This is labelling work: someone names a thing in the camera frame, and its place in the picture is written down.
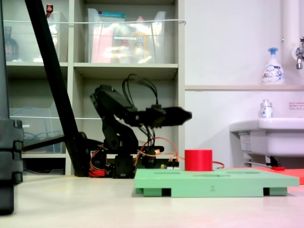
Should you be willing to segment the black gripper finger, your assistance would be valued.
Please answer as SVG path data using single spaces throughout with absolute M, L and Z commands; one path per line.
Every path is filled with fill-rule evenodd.
M 186 111 L 181 107 L 166 108 L 166 126 L 183 125 L 192 118 L 192 112 Z

